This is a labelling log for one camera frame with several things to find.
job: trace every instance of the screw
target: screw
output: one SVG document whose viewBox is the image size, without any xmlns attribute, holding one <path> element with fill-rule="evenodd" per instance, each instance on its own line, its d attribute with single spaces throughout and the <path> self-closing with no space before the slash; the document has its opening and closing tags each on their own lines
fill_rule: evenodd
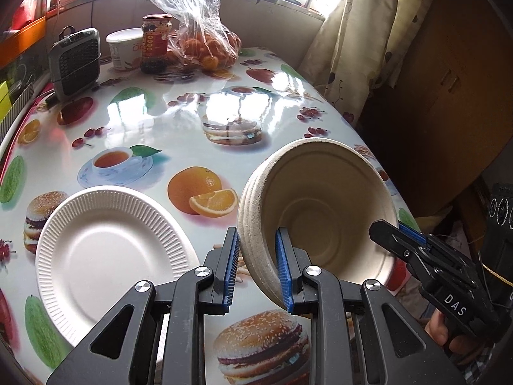
<svg viewBox="0 0 513 385">
<path fill-rule="evenodd" d="M 138 293 L 145 293 L 148 289 L 150 289 L 150 283 L 148 281 L 139 281 L 135 284 L 135 290 Z"/>
<path fill-rule="evenodd" d="M 197 277 L 206 277 L 209 273 L 210 273 L 210 269 L 209 269 L 209 268 L 207 268 L 206 266 L 198 266 L 198 267 L 194 270 L 194 274 L 195 274 Z"/>
<path fill-rule="evenodd" d="M 312 275 L 313 277 L 316 277 L 317 275 L 320 275 L 322 272 L 322 269 L 319 266 L 310 265 L 306 268 L 306 273 L 309 275 Z"/>
<path fill-rule="evenodd" d="M 381 288 L 381 284 L 379 281 L 376 281 L 376 279 L 367 279 L 365 281 L 365 287 L 371 291 L 377 291 Z"/>
</svg>

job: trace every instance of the transparent plastic bag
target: transparent plastic bag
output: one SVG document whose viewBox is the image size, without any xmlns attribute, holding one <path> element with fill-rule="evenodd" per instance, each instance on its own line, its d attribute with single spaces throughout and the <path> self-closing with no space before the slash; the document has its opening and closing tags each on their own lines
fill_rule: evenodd
<svg viewBox="0 0 513 385">
<path fill-rule="evenodd" d="M 219 19 L 221 0 L 150 0 L 180 21 L 169 35 L 170 59 L 207 71 L 228 68 L 239 56 L 240 39 Z"/>
</svg>

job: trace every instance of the curtain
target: curtain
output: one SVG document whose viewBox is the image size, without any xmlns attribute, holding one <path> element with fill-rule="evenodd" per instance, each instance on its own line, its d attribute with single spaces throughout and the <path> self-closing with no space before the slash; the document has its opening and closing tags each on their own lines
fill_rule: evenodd
<svg viewBox="0 0 513 385">
<path fill-rule="evenodd" d="M 298 72 L 355 125 L 374 88 L 397 81 L 432 0 L 340 0 Z"/>
</svg>

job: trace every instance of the cabinet handle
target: cabinet handle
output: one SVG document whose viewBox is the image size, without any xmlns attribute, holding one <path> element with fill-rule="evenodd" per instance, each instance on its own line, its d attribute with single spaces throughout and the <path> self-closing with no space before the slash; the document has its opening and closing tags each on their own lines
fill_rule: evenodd
<svg viewBox="0 0 513 385">
<path fill-rule="evenodd" d="M 454 81 L 453 81 L 453 82 L 451 83 L 451 85 L 449 86 L 449 90 L 448 90 L 449 92 L 451 92 L 451 91 L 452 91 L 452 89 L 454 88 L 454 86 L 456 85 L 456 83 L 457 83 L 459 80 L 460 80 L 460 77 L 458 77 L 458 76 L 454 79 Z"/>
<path fill-rule="evenodd" d="M 440 85 L 445 84 L 445 80 L 449 77 L 449 75 L 450 75 L 450 73 L 451 73 L 451 72 L 452 72 L 452 71 L 451 71 L 450 69 L 448 69 L 448 70 L 445 72 L 444 76 L 442 77 L 442 80 L 440 81 Z"/>
</svg>

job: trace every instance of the white lid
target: white lid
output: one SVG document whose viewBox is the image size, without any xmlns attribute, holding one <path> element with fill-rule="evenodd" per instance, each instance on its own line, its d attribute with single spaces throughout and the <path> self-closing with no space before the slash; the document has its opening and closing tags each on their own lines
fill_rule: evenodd
<svg viewBox="0 0 513 385">
<path fill-rule="evenodd" d="M 120 30 L 119 32 L 111 33 L 107 36 L 107 43 L 119 43 L 126 42 L 128 40 L 142 39 L 143 38 L 143 30 L 141 28 L 137 29 L 125 29 Z"/>
</svg>

